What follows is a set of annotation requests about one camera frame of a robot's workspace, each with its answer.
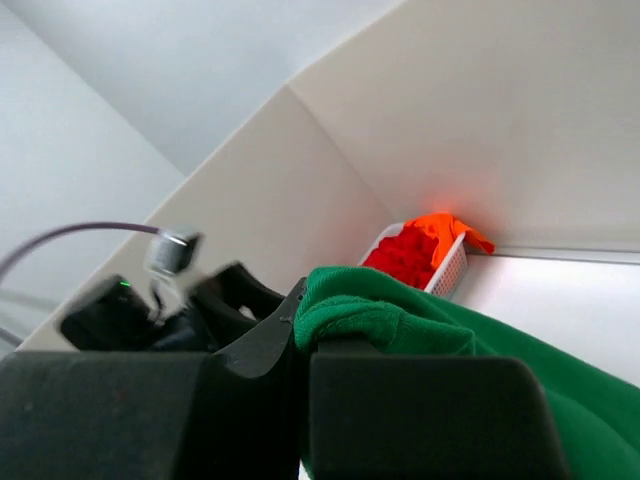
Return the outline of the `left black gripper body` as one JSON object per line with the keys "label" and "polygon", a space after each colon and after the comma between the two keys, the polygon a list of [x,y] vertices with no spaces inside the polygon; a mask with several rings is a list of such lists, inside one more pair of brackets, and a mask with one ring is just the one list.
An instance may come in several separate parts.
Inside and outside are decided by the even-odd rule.
{"label": "left black gripper body", "polygon": [[149,349],[216,352],[274,313],[284,296],[232,262],[204,274],[189,271],[169,283],[180,309],[163,320]]}

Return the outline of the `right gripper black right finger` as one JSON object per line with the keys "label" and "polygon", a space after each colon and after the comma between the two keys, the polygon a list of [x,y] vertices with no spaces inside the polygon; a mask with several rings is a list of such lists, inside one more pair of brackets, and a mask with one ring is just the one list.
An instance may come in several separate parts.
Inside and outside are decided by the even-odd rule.
{"label": "right gripper black right finger", "polygon": [[315,479],[567,479],[543,388],[521,361],[384,354],[324,340],[309,363]]}

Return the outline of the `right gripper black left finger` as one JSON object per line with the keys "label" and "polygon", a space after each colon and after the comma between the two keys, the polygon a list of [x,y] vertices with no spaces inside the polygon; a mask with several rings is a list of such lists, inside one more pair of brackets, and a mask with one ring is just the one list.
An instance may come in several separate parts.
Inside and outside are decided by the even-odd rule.
{"label": "right gripper black left finger", "polygon": [[21,351],[1,363],[5,479],[294,479],[293,319],[216,353]]}

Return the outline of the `green t shirt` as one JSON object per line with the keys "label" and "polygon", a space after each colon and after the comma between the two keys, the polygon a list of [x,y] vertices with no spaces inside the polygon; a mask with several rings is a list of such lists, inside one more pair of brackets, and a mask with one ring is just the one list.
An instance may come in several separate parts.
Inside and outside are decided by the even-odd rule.
{"label": "green t shirt", "polygon": [[363,267],[312,271],[294,321],[314,479],[635,479],[639,391]]}

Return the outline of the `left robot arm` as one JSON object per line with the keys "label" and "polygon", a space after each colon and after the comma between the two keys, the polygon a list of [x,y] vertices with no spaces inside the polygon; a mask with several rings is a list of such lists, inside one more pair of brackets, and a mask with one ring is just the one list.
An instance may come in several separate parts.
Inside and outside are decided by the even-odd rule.
{"label": "left robot arm", "polygon": [[172,313],[150,282],[149,305],[129,281],[112,275],[67,309],[60,332],[81,351],[213,353],[266,319],[284,296],[233,262],[187,289]]}

